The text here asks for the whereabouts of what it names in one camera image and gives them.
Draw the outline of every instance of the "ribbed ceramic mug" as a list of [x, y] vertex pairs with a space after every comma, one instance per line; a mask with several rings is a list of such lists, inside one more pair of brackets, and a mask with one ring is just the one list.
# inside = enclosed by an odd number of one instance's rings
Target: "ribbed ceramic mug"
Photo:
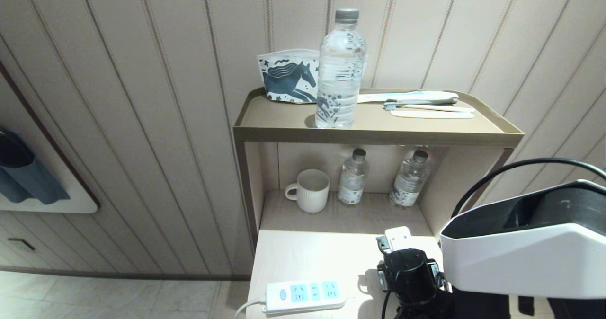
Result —
[[[327, 174], [320, 170], [310, 168], [303, 170], [297, 176], [297, 183], [286, 187], [285, 194], [289, 200], [297, 201], [301, 210], [308, 213], [317, 213], [326, 206], [329, 197], [330, 179]], [[297, 190], [296, 194], [289, 194], [291, 190]]]

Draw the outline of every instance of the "white power cord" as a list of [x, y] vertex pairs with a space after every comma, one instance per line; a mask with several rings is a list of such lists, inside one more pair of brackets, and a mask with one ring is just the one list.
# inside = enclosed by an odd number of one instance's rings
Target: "white power cord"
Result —
[[265, 298], [260, 298], [259, 300], [251, 300], [245, 304], [243, 304], [242, 306], [240, 306], [240, 308], [238, 308], [238, 310], [236, 311], [236, 315], [234, 315], [234, 319], [238, 319], [238, 314], [240, 314], [240, 312], [242, 312], [245, 308], [247, 308], [248, 306], [252, 306], [254, 304], [264, 304], [266, 302]]

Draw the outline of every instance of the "water bottle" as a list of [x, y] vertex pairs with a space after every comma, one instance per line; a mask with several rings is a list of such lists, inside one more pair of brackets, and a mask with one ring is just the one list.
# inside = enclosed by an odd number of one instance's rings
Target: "water bottle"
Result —
[[349, 128], [360, 92], [366, 42], [356, 31], [359, 9], [339, 8], [335, 30], [320, 45], [316, 127]]
[[353, 155], [343, 163], [337, 198], [345, 204], [357, 204], [362, 199], [364, 183], [370, 166], [366, 151], [355, 149]]
[[415, 205], [429, 174], [427, 157], [425, 151], [417, 150], [411, 159], [402, 162], [393, 189], [389, 193], [390, 203], [402, 207]]

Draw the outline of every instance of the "shelf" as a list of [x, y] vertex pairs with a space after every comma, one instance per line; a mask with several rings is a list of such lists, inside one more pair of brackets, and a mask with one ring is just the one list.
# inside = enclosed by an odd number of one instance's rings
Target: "shelf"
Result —
[[388, 194], [363, 194], [362, 201], [345, 206], [329, 193], [326, 207], [320, 213], [305, 213], [295, 201], [286, 199], [283, 190], [271, 190], [261, 216], [261, 230], [303, 232], [367, 233], [383, 235], [385, 229], [408, 226], [413, 235], [433, 237], [420, 209], [400, 209], [389, 203]]
[[[408, 92], [361, 89], [360, 93]], [[473, 107], [465, 120], [398, 118], [381, 103], [358, 104], [351, 129], [314, 128], [314, 104], [270, 101], [263, 88], [249, 93], [234, 126], [237, 142], [324, 142], [341, 144], [422, 144], [516, 147], [524, 135], [475, 97], [459, 94], [457, 106]]]

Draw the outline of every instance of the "striped wallpaper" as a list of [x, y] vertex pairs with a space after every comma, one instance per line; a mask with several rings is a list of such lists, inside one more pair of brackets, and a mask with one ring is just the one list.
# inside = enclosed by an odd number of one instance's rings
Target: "striped wallpaper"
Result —
[[[317, 49], [342, 6], [361, 9], [364, 86], [471, 93], [527, 134], [510, 160], [603, 164], [604, 0], [0, 0], [0, 60], [101, 202], [0, 212], [0, 266], [250, 274], [230, 127], [253, 58]], [[520, 168], [483, 200], [578, 177]]]

